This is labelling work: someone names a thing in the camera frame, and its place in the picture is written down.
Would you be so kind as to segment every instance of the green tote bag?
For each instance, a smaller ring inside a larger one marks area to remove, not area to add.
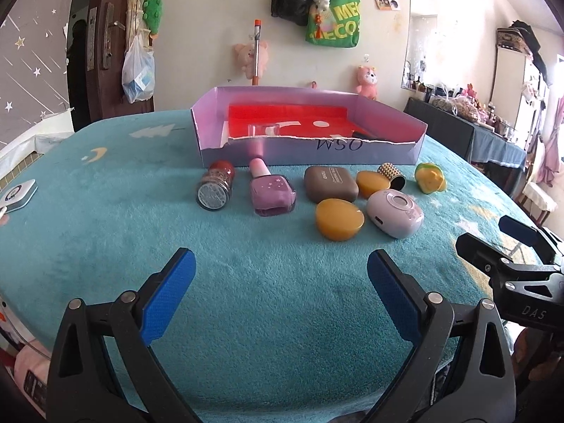
[[[306,40],[319,46],[356,47],[360,38],[360,0],[330,0],[325,11],[311,5]]]

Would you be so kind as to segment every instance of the teal blanket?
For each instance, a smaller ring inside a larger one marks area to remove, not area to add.
[[[349,242],[331,243],[315,227],[305,166],[272,169],[297,188],[293,213],[256,215],[246,169],[238,170],[228,206],[212,213],[195,201],[204,170],[188,111],[98,122],[18,177],[35,178],[38,190],[0,227],[2,295],[52,347],[72,298],[113,301],[161,270],[177,248],[190,248],[196,277],[153,343],[182,395],[205,422],[325,423],[371,406],[411,348],[369,282],[371,251],[384,248],[425,290],[475,304],[487,285],[456,256],[456,238],[470,231],[507,252],[515,242],[498,231],[498,218],[530,223],[428,137],[420,161],[444,170],[448,190],[426,196],[415,167],[400,168],[404,192],[425,212],[417,234],[394,240],[367,222]],[[524,249],[519,259],[535,257]],[[117,369],[125,382],[123,366]]]

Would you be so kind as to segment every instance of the metal screw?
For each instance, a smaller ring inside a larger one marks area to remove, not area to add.
[[[121,302],[129,304],[135,300],[135,297],[136,294],[133,291],[126,291],[119,298],[121,299]]]
[[[486,308],[487,310],[493,310],[495,308],[495,304],[492,301],[490,301],[489,299],[484,299],[482,301],[482,306],[484,308]]]
[[[439,293],[429,293],[427,299],[429,299],[429,302],[432,304],[440,304],[443,302],[443,297]]]
[[[69,309],[76,310],[81,305],[82,301],[80,299],[72,299],[72,301],[69,302]]]

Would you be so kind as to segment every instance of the pink bottle cap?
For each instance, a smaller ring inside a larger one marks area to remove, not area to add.
[[[270,170],[262,159],[257,158],[250,161],[249,168],[250,174],[253,175],[253,178],[270,175]]]

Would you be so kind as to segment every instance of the small yellow figurine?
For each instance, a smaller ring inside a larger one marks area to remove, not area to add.
[[[447,189],[445,175],[435,164],[419,164],[415,169],[415,181],[425,194],[443,192]]]

